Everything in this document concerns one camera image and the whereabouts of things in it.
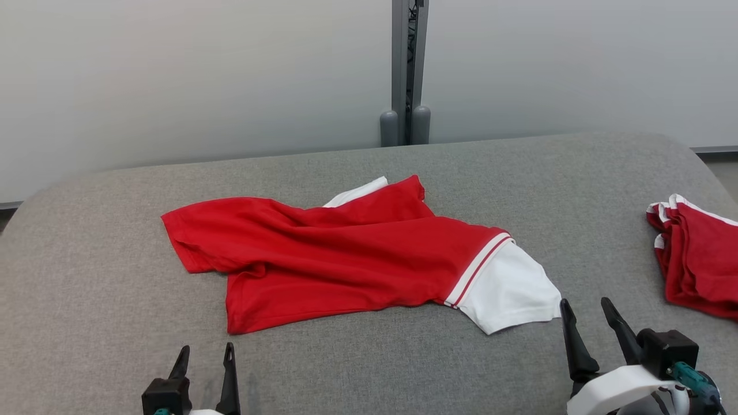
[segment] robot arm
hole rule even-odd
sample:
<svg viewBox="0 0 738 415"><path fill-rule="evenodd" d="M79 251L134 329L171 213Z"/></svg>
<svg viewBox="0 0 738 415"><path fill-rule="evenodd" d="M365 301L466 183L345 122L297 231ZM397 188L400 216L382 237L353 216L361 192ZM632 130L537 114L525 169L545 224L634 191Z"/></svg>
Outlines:
<svg viewBox="0 0 738 415"><path fill-rule="evenodd" d="M187 378L187 364L190 360L190 347L182 347L169 378L156 378L141 395L144 415L241 415L238 399L238 379L235 374L235 354L233 343L228 342L223 357L225 376L221 389L221 401L212 409L192 411L190 401L190 380Z"/></svg>
<svg viewBox="0 0 738 415"><path fill-rule="evenodd" d="M715 384L693 369L699 351L695 342L676 330L657 333L644 329L636 336L609 298L602 298L601 305L627 365L600 374L599 364L579 335L569 302L562 300L564 341L573 381L568 415L725 414Z"/></svg>

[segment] red stripe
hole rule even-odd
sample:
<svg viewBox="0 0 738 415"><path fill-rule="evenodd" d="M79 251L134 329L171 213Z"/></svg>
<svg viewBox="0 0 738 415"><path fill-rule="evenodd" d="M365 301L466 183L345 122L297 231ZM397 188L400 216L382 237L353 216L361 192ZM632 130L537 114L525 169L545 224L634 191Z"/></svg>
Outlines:
<svg viewBox="0 0 738 415"><path fill-rule="evenodd" d="M461 292L461 295L459 295L459 298L456 300L456 302L453 304L453 307L456 307L459 304L459 301L461 301L461 298L463 298L463 295L466 293L466 291L469 289L469 286L472 285L472 281L474 281L474 278L477 276L477 273L479 272L479 269L484 265L484 263L487 261L487 258L489 258L494 251L497 250L498 247L508 239L511 239L510 236L505 237L502 241L499 241L497 245L495 245L488 253L484 256L484 259L479 263L479 266L476 270L474 270L474 273L472 274L472 277L469 279L469 281L466 282L466 287L463 288L463 291Z"/></svg>

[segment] stack of folded shirts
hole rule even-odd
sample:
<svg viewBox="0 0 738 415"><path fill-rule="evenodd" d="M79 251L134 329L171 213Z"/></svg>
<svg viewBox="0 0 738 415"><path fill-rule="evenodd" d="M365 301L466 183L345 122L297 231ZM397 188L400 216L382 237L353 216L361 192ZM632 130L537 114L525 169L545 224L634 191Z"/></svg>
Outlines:
<svg viewBox="0 0 738 415"><path fill-rule="evenodd" d="M678 194L651 204L661 231L654 248L669 302L738 321L738 222L700 209Z"/></svg>

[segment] gray fabric surface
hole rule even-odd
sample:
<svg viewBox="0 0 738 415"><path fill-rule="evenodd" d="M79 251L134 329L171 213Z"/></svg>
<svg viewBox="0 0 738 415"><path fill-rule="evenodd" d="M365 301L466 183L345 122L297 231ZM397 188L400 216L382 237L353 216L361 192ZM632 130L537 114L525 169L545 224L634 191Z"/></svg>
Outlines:
<svg viewBox="0 0 738 415"><path fill-rule="evenodd" d="M564 413L560 320L486 336L458 310L426 305L230 337L224 277L188 275L159 220L228 196L320 205L411 174L437 214L512 233L570 300L603 369L624 364L606 295L634 330L696 340L698 367L738 411L738 326L665 302L644 218L671 193L734 219L738 206L681 144L579 134L138 168L42 191L0 238L2 412L140 414L140 394L184 344L192 401L213 408L232 341L249 415Z"/></svg>

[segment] gray wall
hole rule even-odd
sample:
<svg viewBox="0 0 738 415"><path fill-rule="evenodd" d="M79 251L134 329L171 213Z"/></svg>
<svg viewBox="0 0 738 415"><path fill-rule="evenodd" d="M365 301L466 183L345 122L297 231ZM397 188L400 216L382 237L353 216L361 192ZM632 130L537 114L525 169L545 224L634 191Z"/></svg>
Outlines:
<svg viewBox="0 0 738 415"><path fill-rule="evenodd" d="M738 145L738 1L428 2L432 143L630 130Z"/></svg>
<svg viewBox="0 0 738 415"><path fill-rule="evenodd" d="M0 203L75 174L379 145L391 1L0 2Z"/></svg>

